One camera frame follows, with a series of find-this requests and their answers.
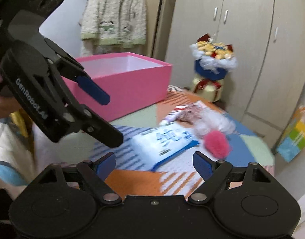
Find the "pink fluffy pompom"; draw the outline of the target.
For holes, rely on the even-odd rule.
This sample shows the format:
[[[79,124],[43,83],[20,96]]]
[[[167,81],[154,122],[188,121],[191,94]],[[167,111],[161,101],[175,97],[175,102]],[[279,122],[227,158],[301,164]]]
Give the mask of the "pink fluffy pompom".
[[[210,131],[204,136],[203,141],[206,150],[218,159],[225,159],[231,151],[227,137],[220,131]]]

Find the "floral pink cloth scrunchie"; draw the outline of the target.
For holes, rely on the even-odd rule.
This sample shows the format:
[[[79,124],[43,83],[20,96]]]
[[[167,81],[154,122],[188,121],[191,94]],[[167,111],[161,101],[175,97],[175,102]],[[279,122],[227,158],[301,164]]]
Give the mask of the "floral pink cloth scrunchie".
[[[191,124],[195,135],[200,138],[211,131],[232,134],[236,130],[235,123],[224,114],[197,103],[190,104],[182,110],[177,120]]]

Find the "blue white tissue pack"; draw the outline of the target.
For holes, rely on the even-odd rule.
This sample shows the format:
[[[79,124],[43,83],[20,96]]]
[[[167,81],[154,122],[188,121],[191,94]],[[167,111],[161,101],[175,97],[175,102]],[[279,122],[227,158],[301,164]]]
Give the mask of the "blue white tissue pack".
[[[171,122],[133,136],[130,144],[145,169],[156,171],[186,150],[198,146],[199,141],[188,128]]]

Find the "patchwork tablecloth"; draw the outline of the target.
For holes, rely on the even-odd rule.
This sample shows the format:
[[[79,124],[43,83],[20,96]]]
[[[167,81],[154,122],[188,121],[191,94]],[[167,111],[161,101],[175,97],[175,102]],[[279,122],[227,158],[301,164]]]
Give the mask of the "patchwork tablecloth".
[[[162,124],[173,110],[190,104],[201,107],[202,118],[196,125]],[[204,143],[211,128],[214,137],[227,139],[225,161],[236,167],[257,162],[274,173],[274,157],[261,138],[214,104],[181,88],[168,90],[165,100],[116,119],[112,125],[123,133],[124,141],[112,150],[116,166],[105,182],[122,197],[192,194],[203,183],[193,166],[193,154],[198,151],[217,160]]]

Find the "pink cardboard box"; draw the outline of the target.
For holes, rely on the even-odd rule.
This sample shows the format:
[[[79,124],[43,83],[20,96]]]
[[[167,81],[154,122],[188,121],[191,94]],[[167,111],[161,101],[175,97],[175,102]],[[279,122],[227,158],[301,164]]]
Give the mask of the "pink cardboard box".
[[[110,96],[100,105],[78,84],[63,78],[80,104],[85,104],[106,121],[162,101],[167,96],[172,65],[135,53],[110,53],[78,58],[91,79]]]

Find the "white fluffy cardigan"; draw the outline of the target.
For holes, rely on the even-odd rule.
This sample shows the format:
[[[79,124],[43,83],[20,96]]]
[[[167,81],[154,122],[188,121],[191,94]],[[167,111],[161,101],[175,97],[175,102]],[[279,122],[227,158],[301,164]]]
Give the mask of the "white fluffy cardigan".
[[[142,51],[146,0],[88,0],[80,22],[81,56]]]

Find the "colourful paper gift bag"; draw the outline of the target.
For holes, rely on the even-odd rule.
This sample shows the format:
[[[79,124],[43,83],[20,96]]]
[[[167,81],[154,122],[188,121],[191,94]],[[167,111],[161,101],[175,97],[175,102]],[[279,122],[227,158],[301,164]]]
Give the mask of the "colourful paper gift bag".
[[[305,106],[299,107],[276,148],[286,162],[291,162],[305,148]]]

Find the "flower bouquet blue wrap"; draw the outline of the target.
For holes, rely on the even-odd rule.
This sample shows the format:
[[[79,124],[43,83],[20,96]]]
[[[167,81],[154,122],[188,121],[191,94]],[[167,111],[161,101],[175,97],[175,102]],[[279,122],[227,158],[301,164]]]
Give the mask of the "flower bouquet blue wrap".
[[[225,76],[238,66],[232,45],[216,42],[215,36],[206,33],[190,49],[195,72],[191,92],[212,103],[219,101]]]

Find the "grey wardrobe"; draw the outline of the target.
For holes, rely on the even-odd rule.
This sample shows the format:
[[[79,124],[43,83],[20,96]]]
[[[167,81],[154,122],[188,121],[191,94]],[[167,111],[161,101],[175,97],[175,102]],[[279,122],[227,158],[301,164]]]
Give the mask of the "grey wardrobe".
[[[191,84],[189,47],[206,33],[232,45],[238,61],[224,80],[227,112],[274,145],[305,82],[305,0],[176,0],[166,55],[172,84]]]

